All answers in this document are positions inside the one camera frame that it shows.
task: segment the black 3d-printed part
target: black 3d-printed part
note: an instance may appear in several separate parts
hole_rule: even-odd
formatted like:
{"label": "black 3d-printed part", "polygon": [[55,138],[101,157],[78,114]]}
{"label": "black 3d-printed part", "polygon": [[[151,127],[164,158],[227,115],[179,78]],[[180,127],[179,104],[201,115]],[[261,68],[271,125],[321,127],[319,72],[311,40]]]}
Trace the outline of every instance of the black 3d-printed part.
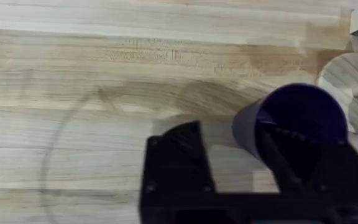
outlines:
{"label": "black 3d-printed part", "polygon": [[358,224],[358,154],[274,124],[256,127],[277,194],[220,194],[199,122],[147,141],[139,212],[143,224]]}

